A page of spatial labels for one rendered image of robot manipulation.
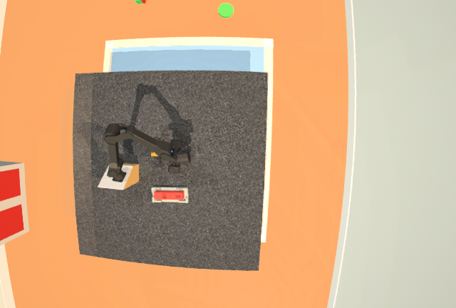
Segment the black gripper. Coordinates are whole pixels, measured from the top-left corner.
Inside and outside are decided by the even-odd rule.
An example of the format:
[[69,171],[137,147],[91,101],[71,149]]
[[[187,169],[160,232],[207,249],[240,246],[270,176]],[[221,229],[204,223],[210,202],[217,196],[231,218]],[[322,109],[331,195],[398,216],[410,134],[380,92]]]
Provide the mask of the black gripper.
[[[170,141],[170,144],[177,148],[177,152],[181,152],[182,151],[182,142],[183,142],[182,140],[173,140],[172,139]],[[168,172],[178,174],[180,172],[180,164],[177,165],[177,162],[174,162],[173,164],[171,164],[171,166],[169,165]]]

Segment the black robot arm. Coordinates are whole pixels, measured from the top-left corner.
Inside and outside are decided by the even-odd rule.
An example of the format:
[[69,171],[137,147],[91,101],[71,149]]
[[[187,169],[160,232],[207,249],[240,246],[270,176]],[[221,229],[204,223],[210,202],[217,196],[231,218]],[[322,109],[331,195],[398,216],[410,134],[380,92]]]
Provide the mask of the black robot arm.
[[[126,130],[126,132],[120,133],[121,130]],[[111,123],[108,125],[107,130],[103,134],[103,140],[108,144],[110,155],[110,164],[107,176],[109,178],[113,178],[113,181],[122,183],[126,176],[126,173],[121,170],[123,166],[123,158],[119,158],[118,154],[118,143],[125,139],[132,139],[137,143],[154,150],[155,153],[159,155],[160,164],[171,165],[174,162],[177,162],[177,165],[179,165],[191,163],[190,152],[177,152],[177,148],[175,146],[163,140],[156,140],[136,129],[132,125]]]

